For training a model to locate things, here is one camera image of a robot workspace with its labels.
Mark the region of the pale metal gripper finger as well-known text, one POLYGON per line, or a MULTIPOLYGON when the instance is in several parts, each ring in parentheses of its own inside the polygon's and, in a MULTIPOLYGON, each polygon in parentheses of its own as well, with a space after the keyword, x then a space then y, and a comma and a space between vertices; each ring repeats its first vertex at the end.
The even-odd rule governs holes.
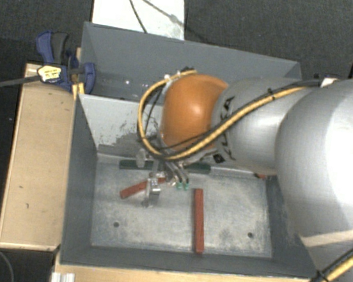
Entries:
POLYGON ((152 184, 150 205, 156 206, 156 204, 158 204, 160 193, 161 193, 160 185, 152 184))
POLYGON ((145 195, 144 195, 143 201, 141 202, 143 207, 149 207, 150 205, 150 196, 152 193, 152 186, 153 186, 152 181, 153 181, 152 179, 148 179, 146 181, 145 195))

